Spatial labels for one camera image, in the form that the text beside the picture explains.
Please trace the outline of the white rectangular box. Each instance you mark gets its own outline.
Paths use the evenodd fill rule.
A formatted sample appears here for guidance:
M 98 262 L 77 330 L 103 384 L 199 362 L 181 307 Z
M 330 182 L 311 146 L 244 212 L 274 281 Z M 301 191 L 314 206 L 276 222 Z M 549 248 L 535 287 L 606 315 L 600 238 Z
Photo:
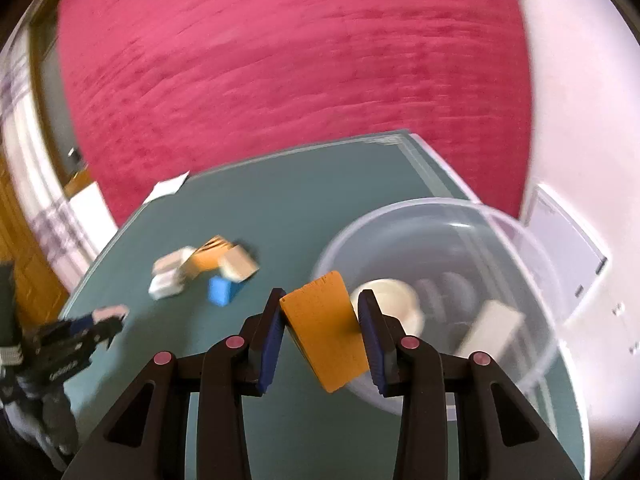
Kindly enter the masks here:
M 477 315 L 456 356 L 468 358 L 472 353 L 483 351 L 495 360 L 500 360 L 525 321 L 525 314 L 498 300 L 487 300 Z

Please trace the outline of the blue foam cube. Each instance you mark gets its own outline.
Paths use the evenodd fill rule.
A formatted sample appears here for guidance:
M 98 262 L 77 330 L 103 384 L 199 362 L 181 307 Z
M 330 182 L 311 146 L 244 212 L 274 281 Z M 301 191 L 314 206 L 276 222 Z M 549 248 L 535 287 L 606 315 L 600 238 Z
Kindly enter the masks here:
M 242 289 L 242 282 L 234 282 L 221 275 L 212 276 L 208 280 L 207 299 L 217 307 L 225 307 Z

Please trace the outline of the pink white small dish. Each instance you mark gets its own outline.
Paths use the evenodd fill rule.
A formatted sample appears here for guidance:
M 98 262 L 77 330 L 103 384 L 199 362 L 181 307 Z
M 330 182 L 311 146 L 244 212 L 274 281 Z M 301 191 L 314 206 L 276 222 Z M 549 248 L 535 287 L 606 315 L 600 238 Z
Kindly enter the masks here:
M 366 289 L 374 293 L 381 312 L 397 318 L 406 334 L 422 334 L 425 314 L 420 307 L 418 293 L 410 285 L 393 278 L 365 282 L 350 295 L 355 313 L 358 313 L 358 297 Z

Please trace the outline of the orange striped triangular block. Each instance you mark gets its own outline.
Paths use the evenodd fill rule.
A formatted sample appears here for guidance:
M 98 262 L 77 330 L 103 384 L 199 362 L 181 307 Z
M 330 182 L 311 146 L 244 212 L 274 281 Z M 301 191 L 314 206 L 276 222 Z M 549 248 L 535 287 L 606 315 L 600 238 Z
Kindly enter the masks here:
M 369 370 L 349 293 L 331 271 L 280 299 L 290 332 L 321 387 L 334 393 Z
M 216 270 L 219 259 L 232 248 L 233 244 L 220 235 L 210 238 L 186 260 L 184 274 L 188 278 L 196 278 L 203 272 Z

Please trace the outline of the light wooden triangle block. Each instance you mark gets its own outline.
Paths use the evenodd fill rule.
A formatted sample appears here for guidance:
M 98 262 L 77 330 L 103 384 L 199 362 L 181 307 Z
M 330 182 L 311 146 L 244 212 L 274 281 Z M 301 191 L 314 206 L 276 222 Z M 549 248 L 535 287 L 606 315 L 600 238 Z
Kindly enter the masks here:
M 229 281 L 242 283 L 251 278 L 259 266 L 240 245 L 235 245 L 219 258 L 220 274 Z

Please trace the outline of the white stone-like block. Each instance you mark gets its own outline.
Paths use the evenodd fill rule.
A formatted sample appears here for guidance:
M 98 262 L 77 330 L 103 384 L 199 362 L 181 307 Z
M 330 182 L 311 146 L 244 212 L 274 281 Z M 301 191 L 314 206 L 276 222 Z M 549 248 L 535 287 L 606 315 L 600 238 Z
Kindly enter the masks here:
M 108 306 L 93 310 L 91 313 L 93 323 L 98 324 L 108 318 L 118 318 L 123 321 L 129 314 L 129 308 L 124 304 L 118 304 L 117 306 Z

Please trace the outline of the pale wooden wedge block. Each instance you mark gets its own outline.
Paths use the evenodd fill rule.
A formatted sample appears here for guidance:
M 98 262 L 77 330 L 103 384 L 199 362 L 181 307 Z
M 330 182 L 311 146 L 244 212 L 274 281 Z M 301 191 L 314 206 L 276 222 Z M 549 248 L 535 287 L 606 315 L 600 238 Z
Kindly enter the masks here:
M 181 247 L 174 252 L 170 252 L 163 257 L 158 258 L 152 266 L 152 274 L 158 275 L 165 272 L 177 270 L 183 263 L 186 263 L 195 252 L 192 246 Z

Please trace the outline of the patterned curtain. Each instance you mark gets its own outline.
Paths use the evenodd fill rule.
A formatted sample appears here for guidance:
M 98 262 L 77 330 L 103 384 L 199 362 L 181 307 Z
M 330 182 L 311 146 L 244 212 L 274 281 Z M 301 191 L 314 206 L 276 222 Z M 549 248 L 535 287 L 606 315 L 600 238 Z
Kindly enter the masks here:
M 27 225 L 58 279 L 73 290 L 99 251 L 65 196 L 44 143 L 24 30 L 1 53 L 1 130 Z

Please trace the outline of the clear plastic bowl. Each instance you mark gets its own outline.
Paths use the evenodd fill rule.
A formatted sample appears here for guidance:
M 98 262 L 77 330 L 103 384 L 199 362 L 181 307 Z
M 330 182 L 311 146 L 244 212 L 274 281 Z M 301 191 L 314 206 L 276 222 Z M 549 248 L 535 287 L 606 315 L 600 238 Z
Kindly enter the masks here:
M 534 234 L 501 211 L 454 198 L 416 198 L 365 214 L 329 242 L 315 278 L 341 274 L 347 290 L 379 278 L 410 285 L 425 314 L 417 336 L 456 356 L 487 300 L 525 314 L 500 360 L 534 408 L 551 420 L 547 377 L 559 354 L 558 274 Z

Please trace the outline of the green table mat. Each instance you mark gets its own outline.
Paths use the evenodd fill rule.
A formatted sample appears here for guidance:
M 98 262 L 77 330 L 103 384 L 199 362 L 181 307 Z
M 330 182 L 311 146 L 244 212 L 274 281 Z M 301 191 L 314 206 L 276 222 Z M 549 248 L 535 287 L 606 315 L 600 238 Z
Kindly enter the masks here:
M 126 304 L 70 384 L 70 479 L 577 479 L 514 219 L 405 133 L 238 162 L 141 206 L 64 308 Z

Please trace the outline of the white paper slip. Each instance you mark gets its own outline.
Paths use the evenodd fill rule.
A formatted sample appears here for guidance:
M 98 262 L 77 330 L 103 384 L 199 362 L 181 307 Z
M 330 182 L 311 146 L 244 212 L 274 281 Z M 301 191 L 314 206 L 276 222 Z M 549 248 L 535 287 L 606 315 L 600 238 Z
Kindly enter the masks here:
M 178 174 L 177 177 L 156 182 L 150 194 L 145 197 L 143 203 L 148 204 L 153 200 L 158 200 L 161 197 L 176 194 L 180 190 L 180 188 L 182 188 L 184 182 L 188 180 L 189 176 L 190 172 L 186 171 L 183 174 Z

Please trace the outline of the red quilted blanket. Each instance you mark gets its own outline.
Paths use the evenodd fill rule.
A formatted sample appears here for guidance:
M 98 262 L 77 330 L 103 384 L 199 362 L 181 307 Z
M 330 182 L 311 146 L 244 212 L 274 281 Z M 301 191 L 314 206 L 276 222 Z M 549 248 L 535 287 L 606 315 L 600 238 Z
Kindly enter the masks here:
M 407 129 L 518 214 L 532 88 L 518 0 L 61 0 L 81 153 L 114 220 L 161 180 Z

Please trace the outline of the white wall panel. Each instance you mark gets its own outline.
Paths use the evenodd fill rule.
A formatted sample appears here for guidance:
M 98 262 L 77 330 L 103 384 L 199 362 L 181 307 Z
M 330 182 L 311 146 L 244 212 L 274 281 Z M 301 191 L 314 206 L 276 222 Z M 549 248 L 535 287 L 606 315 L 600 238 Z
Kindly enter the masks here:
M 562 304 L 554 309 L 556 322 L 570 325 L 597 296 L 611 269 L 611 249 L 587 215 L 548 183 L 532 188 L 524 220 L 558 274 Z

